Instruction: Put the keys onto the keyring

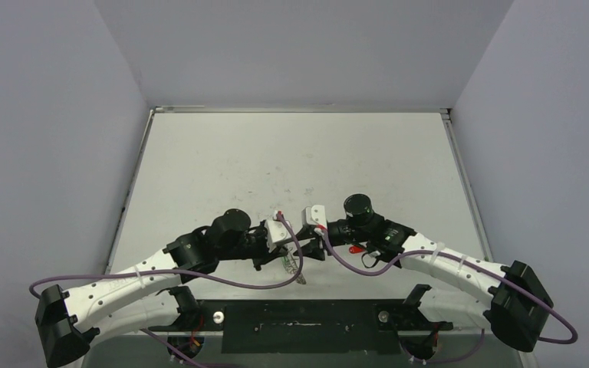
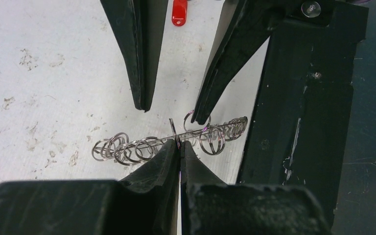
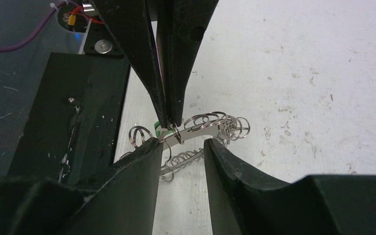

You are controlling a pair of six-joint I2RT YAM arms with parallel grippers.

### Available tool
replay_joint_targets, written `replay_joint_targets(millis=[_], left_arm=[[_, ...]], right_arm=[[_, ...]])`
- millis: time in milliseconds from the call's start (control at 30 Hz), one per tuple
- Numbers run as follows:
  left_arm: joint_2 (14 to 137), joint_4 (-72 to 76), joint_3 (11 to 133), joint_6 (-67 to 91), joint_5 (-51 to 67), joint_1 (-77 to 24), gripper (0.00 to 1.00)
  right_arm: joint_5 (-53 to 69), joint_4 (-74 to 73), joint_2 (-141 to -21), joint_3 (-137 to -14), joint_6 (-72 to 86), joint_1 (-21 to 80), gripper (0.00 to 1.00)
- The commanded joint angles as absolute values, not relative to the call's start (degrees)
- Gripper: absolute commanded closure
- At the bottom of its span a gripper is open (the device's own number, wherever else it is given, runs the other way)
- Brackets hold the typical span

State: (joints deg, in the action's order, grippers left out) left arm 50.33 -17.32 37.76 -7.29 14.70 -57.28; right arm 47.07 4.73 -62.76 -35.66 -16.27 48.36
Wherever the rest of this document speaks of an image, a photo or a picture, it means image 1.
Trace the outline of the silver keyring disc with rings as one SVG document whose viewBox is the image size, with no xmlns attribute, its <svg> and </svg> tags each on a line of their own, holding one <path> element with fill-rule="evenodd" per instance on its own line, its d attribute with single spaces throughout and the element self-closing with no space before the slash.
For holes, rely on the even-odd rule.
<svg viewBox="0 0 589 368">
<path fill-rule="evenodd" d="M 295 275 L 299 269 L 299 263 L 297 253 L 293 253 L 291 250 L 287 250 L 286 254 L 281 258 L 281 263 L 285 271 L 290 275 Z M 295 282 L 300 285 L 306 285 L 307 281 L 304 277 L 304 273 L 300 272 L 296 277 Z"/>
</svg>

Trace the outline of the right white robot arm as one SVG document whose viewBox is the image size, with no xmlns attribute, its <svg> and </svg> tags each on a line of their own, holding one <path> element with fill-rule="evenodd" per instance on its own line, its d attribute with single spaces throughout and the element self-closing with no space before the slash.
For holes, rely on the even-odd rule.
<svg viewBox="0 0 589 368">
<path fill-rule="evenodd" d="M 328 221 L 322 205 L 302 212 L 298 236 L 310 239 L 313 256 L 336 258 L 337 248 L 362 245 L 385 267 L 426 274 L 463 293 L 431 292 L 403 307 L 405 323 L 420 329 L 430 321 L 479 327 L 522 352 L 532 352 L 554 302 L 535 271 L 521 261 L 511 265 L 474 258 L 447 248 L 413 228 L 376 213 L 370 198 L 358 193 L 344 201 L 344 218 Z"/>
</svg>

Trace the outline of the key with red tag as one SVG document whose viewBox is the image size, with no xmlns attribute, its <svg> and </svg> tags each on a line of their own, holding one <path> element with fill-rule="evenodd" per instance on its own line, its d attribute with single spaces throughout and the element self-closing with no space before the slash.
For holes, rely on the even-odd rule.
<svg viewBox="0 0 589 368">
<path fill-rule="evenodd" d="M 363 248 L 363 247 L 360 247 L 360 246 L 357 246 L 357 245 L 352 245 L 352 246 L 349 247 L 349 252 L 351 254 L 354 254 L 355 255 L 355 254 L 360 254 L 360 253 L 366 253 L 367 252 L 367 249 L 366 248 Z"/>
</svg>

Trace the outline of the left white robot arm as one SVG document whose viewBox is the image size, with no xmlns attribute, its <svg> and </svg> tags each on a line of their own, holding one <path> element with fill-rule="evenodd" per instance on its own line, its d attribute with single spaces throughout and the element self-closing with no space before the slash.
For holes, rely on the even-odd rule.
<svg viewBox="0 0 589 368">
<path fill-rule="evenodd" d="M 296 279 L 273 284 L 243 284 L 214 276 L 221 261 L 252 260 L 260 268 L 300 247 L 282 212 L 252 226 L 248 215 L 230 209 L 211 225 L 193 229 L 148 258 L 115 274 L 85 275 L 86 285 L 64 289 L 68 276 L 31 284 L 37 298 L 35 325 L 48 367 L 66 367 L 83 358 L 98 343 L 137 330 L 174 325 L 192 328 L 197 303 L 188 282 L 203 278 L 248 290 L 282 288 Z"/>
</svg>

